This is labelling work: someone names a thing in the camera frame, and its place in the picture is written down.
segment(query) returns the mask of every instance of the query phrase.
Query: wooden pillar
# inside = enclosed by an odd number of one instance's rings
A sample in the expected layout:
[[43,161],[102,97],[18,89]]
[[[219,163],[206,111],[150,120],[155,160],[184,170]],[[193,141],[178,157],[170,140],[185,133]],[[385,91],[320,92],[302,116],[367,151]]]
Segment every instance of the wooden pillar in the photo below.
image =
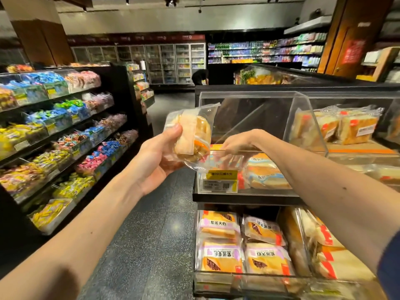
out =
[[53,0],[1,0],[30,62],[74,61]]
[[337,0],[318,73],[355,78],[393,0]]

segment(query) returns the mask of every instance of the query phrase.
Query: black shirt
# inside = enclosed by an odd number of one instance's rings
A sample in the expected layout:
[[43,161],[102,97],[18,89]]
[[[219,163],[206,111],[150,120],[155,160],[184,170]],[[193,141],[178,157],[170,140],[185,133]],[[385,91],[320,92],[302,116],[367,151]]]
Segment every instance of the black shirt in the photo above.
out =
[[198,70],[192,75],[192,80],[195,85],[201,85],[201,81],[206,79],[208,79],[208,70]]

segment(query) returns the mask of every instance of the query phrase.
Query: forearm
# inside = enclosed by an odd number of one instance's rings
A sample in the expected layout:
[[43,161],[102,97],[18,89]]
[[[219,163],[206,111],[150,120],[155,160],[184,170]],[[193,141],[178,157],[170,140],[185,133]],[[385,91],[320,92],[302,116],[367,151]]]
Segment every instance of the forearm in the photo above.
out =
[[400,228],[400,195],[371,177],[264,131],[255,130],[253,145],[277,164],[335,237],[376,272],[383,250]]
[[2,299],[75,299],[140,199],[126,171],[61,232],[0,281]]

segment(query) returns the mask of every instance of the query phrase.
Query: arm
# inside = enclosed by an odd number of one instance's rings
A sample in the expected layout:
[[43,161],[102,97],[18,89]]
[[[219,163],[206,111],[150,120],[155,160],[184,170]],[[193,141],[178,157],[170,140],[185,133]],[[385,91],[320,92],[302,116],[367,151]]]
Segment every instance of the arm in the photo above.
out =
[[144,142],[139,153],[61,232],[0,281],[2,299],[75,299],[139,199],[181,166],[162,151],[180,125]]
[[236,152],[248,145],[275,162],[293,190],[335,237],[376,274],[383,251],[400,228],[400,194],[263,130],[231,136],[222,149]]

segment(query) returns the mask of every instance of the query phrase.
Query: terrazzo floor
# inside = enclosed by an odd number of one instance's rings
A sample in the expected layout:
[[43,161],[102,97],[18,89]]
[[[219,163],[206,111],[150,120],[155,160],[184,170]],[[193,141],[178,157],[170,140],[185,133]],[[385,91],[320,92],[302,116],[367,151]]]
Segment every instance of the terrazzo floor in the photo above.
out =
[[[194,93],[155,95],[148,109],[154,134],[170,111],[194,107]],[[126,218],[79,300],[188,300],[192,296],[194,171],[169,175]]]

